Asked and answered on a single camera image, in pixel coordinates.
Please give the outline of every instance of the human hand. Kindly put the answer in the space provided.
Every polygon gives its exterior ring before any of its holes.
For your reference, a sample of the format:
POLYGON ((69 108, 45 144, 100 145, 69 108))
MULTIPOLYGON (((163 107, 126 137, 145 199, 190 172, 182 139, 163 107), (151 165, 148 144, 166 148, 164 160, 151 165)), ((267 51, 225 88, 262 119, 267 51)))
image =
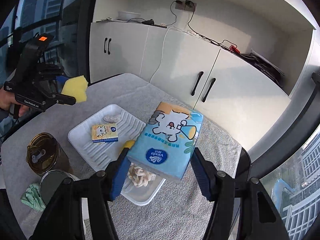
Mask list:
POLYGON ((2 108, 3 110, 8 111, 11 104, 21 105, 21 107, 19 109, 19 117, 23 116, 29 110, 29 107, 18 103, 14 99, 14 93, 4 91, 4 89, 2 87, 0 89, 0 108, 2 108))

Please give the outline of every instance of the cartoon bear illustration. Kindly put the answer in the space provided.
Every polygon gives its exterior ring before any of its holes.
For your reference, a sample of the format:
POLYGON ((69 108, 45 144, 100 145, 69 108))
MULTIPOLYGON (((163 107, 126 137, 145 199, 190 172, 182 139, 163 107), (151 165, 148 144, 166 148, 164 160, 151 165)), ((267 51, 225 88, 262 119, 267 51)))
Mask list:
POLYGON ((178 113, 171 110, 170 114, 160 113, 156 117, 158 127, 152 129, 154 134, 163 133, 168 136, 169 142, 175 142, 177 134, 181 132, 181 127, 187 125, 188 114, 178 113))
POLYGON ((104 125, 98 126, 96 129, 97 137, 102 137, 104 134, 107 134, 106 127, 104 125))

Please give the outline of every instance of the green cloth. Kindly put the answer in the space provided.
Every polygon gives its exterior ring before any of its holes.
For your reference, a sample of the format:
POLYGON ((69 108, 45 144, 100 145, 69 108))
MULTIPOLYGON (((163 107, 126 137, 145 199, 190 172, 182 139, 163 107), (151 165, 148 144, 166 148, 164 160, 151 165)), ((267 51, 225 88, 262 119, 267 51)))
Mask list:
POLYGON ((21 202, 37 211, 43 211, 45 205, 40 197, 39 184, 32 183, 21 196, 21 202))

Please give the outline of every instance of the yellow sponge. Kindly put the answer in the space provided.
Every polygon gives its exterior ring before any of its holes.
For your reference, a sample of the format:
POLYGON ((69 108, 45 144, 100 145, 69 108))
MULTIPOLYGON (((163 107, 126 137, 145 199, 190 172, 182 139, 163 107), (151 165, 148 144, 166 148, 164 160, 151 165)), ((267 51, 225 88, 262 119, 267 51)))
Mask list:
POLYGON ((88 82, 84 76, 70 78, 64 84, 61 93, 63 95, 74 97, 76 99, 76 103, 80 103, 87 100, 87 95, 85 93, 87 87, 88 82))

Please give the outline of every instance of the red plug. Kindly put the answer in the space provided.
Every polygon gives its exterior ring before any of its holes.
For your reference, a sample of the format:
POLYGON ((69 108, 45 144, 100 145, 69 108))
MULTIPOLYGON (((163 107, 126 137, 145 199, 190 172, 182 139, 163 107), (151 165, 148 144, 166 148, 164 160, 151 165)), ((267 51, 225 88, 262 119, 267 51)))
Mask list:
POLYGON ((229 47, 229 49, 230 49, 230 51, 232 51, 232 52, 235 52, 235 53, 237 53, 237 54, 240 54, 240 51, 239 51, 235 46, 233 46, 233 45, 231 45, 231 46, 229 47))

